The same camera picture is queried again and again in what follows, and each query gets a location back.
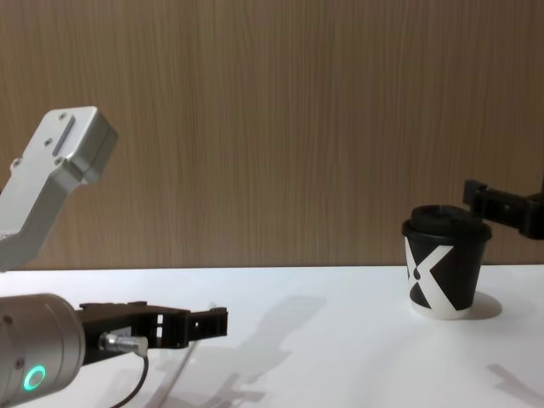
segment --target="cup lid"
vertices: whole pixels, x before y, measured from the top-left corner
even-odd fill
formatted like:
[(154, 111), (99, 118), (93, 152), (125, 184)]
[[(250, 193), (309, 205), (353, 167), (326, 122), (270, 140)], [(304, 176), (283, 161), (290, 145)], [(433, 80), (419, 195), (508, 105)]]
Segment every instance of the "cup lid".
[(402, 225), (408, 238), (425, 239), (441, 245), (455, 245), (464, 241), (487, 241), (491, 228), (469, 211), (453, 206), (416, 207), (411, 218)]

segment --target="wood grain panel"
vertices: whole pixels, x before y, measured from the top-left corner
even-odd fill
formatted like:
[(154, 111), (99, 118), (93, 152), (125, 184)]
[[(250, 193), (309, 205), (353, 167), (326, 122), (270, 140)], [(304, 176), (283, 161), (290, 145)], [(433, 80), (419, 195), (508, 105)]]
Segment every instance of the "wood grain panel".
[[(544, 169), (537, 0), (2, 0), (0, 168), (42, 115), (120, 143), (32, 268), (398, 264), (417, 205)], [(494, 228), (487, 260), (544, 261)]]

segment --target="white table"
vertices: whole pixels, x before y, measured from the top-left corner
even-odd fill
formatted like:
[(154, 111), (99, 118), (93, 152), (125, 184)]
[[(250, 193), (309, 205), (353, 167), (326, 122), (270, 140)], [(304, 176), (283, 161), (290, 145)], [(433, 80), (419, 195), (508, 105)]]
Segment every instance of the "white table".
[[(406, 281), (402, 267), (14, 272), (0, 295), (228, 307), (229, 336), (199, 345), (165, 408), (544, 406), (544, 267), (484, 267), (477, 313), (462, 321), (413, 312)], [(151, 352), (127, 406), (151, 408), (184, 353)], [(107, 408), (140, 371), (134, 355), (89, 365), (24, 407)]]

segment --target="green led ring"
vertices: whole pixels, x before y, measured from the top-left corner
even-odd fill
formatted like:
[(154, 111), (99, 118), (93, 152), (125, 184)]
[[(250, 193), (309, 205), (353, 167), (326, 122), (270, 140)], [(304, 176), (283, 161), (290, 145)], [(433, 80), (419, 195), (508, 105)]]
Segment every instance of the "green led ring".
[[(31, 385), (31, 379), (38, 373), (42, 374), (42, 379), (38, 383)], [(25, 389), (25, 391), (32, 391), (38, 385), (43, 383), (43, 380), (45, 380), (46, 375), (47, 375), (47, 370), (45, 369), (45, 367), (43, 365), (36, 365), (26, 374), (25, 382), (23, 382), (23, 388)]]

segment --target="white x logo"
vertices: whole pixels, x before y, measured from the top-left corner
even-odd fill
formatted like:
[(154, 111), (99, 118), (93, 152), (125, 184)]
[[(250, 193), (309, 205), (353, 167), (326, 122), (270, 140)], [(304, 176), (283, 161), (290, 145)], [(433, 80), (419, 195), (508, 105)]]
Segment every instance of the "white x logo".
[[(410, 290), (416, 283), (422, 288), (423, 295), (427, 299), (427, 302), (431, 309), (441, 309), (445, 312), (455, 313), (456, 308), (451, 304), (450, 299), (442, 292), (440, 285), (436, 282), (431, 274), (431, 269), (436, 265), (440, 260), (446, 256), (446, 254), (453, 249), (453, 246), (450, 245), (438, 245), (434, 250), (427, 255), (425, 259), (419, 265), (416, 265), (414, 256), (411, 254), (410, 244), (408, 243), (408, 238), (405, 237), (405, 248), (406, 248), (406, 263), (408, 264), (408, 270), (410, 271), (410, 278), (408, 283), (410, 285)], [(418, 279), (414, 276), (414, 271), (417, 269), (419, 275), (421, 276)]]

